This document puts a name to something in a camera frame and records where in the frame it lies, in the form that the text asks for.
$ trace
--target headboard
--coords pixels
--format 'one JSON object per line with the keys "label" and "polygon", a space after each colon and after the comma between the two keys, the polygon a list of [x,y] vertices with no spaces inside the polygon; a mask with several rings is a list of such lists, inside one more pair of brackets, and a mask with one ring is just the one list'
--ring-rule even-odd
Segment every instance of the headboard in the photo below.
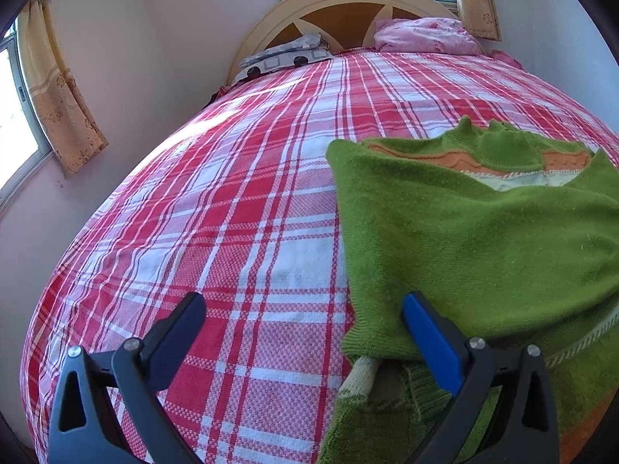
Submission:
{"label": "headboard", "polygon": [[333,53],[374,45],[375,21],[420,17],[455,18],[434,0],[283,0],[247,35],[228,72],[228,85],[249,55],[319,32]]}

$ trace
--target floral curtain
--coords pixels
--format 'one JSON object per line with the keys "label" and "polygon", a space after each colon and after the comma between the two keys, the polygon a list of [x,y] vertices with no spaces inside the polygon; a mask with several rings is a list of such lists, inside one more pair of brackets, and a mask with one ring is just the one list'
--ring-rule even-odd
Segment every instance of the floral curtain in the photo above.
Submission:
{"label": "floral curtain", "polygon": [[108,142],[64,64],[49,0],[26,4],[17,18],[17,40],[36,116],[66,174],[75,174]]}
{"label": "floral curtain", "polygon": [[460,19],[478,38],[501,41],[501,30],[494,0],[458,0]]}

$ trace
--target bedsheet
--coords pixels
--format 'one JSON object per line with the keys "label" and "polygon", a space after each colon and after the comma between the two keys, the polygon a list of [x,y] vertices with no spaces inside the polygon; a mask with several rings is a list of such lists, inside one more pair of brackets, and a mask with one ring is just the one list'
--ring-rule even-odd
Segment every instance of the bedsheet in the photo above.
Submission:
{"label": "bedsheet", "polygon": [[169,137],[77,235],[32,317],[21,390],[41,463],[70,345],[144,336],[187,291],[205,296],[207,320],[159,400],[188,444],[207,463],[314,462],[354,319],[327,145],[436,137],[463,115],[581,140],[619,164],[598,118],[481,56],[345,52],[239,86]]}

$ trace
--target wall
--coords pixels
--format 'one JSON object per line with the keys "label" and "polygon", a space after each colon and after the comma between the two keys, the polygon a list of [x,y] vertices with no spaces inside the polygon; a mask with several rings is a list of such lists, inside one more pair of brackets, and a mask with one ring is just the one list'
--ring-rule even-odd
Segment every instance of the wall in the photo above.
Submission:
{"label": "wall", "polygon": [[619,131],[619,66],[578,0],[495,0],[504,41],[491,43]]}
{"label": "wall", "polygon": [[19,362],[44,285],[99,204],[193,114],[143,0],[52,5],[67,64],[109,147],[69,180],[49,159],[0,218],[0,409],[23,441]]}
{"label": "wall", "polygon": [[225,83],[250,30],[278,0],[146,0],[195,111]]}

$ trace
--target pink fabric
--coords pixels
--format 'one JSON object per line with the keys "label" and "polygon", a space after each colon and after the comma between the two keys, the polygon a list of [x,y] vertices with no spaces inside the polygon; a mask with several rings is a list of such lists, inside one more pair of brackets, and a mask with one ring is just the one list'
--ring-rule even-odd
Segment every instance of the pink fabric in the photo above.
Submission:
{"label": "pink fabric", "polygon": [[494,49],[494,51],[490,52],[490,57],[524,71],[524,67],[522,66],[520,61],[517,61],[516,59],[511,57],[507,52],[497,51],[496,49]]}
{"label": "pink fabric", "polygon": [[374,46],[379,52],[434,52],[480,55],[478,43],[457,19],[387,19],[378,21]]}

